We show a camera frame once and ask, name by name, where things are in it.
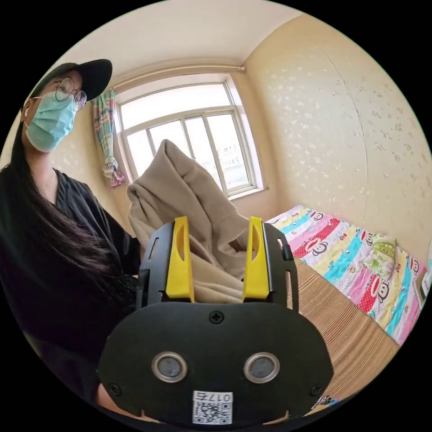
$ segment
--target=long black hair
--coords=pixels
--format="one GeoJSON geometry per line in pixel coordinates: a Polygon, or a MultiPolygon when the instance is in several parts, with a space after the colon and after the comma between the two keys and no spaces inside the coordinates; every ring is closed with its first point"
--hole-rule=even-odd
{"type": "MultiPolygon", "coordinates": [[[[22,251],[39,251],[37,256],[28,257],[37,268],[37,277],[43,275],[46,257],[49,265],[56,266],[65,275],[80,273],[91,280],[111,273],[109,248],[99,238],[79,226],[46,199],[33,178],[27,162],[22,140],[23,122],[20,122],[13,143],[9,165],[2,174],[4,199],[14,214],[9,217],[15,231],[16,247],[22,251]]],[[[101,285],[89,284],[90,294],[106,298],[101,285]]]]}

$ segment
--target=ear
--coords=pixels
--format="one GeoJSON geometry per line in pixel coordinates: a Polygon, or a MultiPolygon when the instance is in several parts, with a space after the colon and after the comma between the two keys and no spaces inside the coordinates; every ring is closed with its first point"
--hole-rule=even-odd
{"type": "Polygon", "coordinates": [[[32,106],[32,104],[33,104],[33,100],[32,99],[29,99],[25,104],[24,104],[24,106],[23,106],[23,110],[22,110],[22,112],[21,112],[21,121],[23,122],[26,118],[27,118],[27,113],[28,113],[28,110],[30,109],[30,107],[32,106]]]}

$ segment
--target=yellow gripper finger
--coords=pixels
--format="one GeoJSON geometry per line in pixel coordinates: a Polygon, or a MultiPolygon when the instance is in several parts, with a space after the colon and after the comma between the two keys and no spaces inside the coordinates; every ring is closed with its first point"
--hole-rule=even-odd
{"type": "Polygon", "coordinates": [[[269,278],[264,232],[259,217],[251,217],[247,244],[242,301],[265,300],[269,295],[269,278]]]}
{"type": "Polygon", "coordinates": [[[166,295],[172,300],[194,303],[194,284],[190,262],[189,224],[186,216],[174,220],[166,295]]]}

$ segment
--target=woven mat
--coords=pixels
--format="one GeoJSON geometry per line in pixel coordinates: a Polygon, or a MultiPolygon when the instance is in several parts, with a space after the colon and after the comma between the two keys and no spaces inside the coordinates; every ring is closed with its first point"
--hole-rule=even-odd
{"type": "MultiPolygon", "coordinates": [[[[342,400],[369,384],[399,346],[379,325],[330,282],[295,258],[299,310],[319,330],[332,360],[334,376],[325,395],[342,400]]],[[[291,307],[291,289],[288,292],[291,307]]]]}

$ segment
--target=curtain rod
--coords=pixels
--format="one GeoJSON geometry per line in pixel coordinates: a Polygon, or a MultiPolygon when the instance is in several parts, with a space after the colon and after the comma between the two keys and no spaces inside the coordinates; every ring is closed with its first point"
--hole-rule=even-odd
{"type": "Polygon", "coordinates": [[[137,75],[133,78],[130,78],[126,81],[121,81],[118,82],[114,85],[112,85],[111,87],[116,89],[118,87],[124,86],[126,84],[129,84],[133,81],[137,81],[137,80],[141,80],[143,78],[147,78],[147,77],[151,77],[152,75],[158,75],[160,73],[166,73],[166,72],[175,72],[175,71],[181,71],[181,70],[185,70],[185,69],[202,69],[202,68],[211,68],[211,69],[233,69],[235,71],[244,71],[246,68],[244,66],[232,66],[232,65],[224,65],[224,64],[196,64],[196,65],[192,65],[192,66],[177,66],[177,67],[169,67],[169,68],[165,68],[165,69],[158,69],[152,72],[147,72],[141,75],[137,75]]]}

